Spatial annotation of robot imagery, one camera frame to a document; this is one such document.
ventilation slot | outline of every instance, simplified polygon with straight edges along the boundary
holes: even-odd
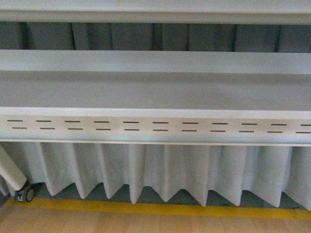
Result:
[[[36,120],[36,122],[52,122],[51,120]]]

shelf lip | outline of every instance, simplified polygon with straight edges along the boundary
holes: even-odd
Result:
[[[0,116],[311,119],[311,111],[0,107]]]
[[[82,1],[11,0],[0,4],[1,21],[188,22],[308,24],[309,0]]]
[[[193,145],[193,146],[270,146],[270,147],[309,147],[310,143],[254,143],[254,142],[166,142],[166,141],[102,141],[102,140],[49,140],[49,139],[3,139],[0,142],[49,142],[49,143],[101,143],[101,144],[140,144],[140,145]]]
[[[311,74],[311,53],[0,50],[0,71]]]

perforated metal panel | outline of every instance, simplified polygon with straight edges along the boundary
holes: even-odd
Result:
[[[309,144],[311,120],[0,116],[1,139]]]

pleated fabric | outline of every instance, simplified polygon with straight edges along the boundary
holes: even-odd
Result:
[[[81,198],[104,184],[111,198],[129,184],[136,203],[143,187],[164,201],[186,189],[202,205],[214,190],[239,206],[248,190],[273,206],[281,193],[311,210],[311,147],[1,143],[31,183],[53,196],[75,183]],[[8,187],[0,179],[0,190]]]
[[[0,22],[0,49],[311,52],[311,25]]]

display rack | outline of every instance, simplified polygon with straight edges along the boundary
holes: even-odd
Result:
[[[1,141],[311,143],[311,54],[0,51]]]

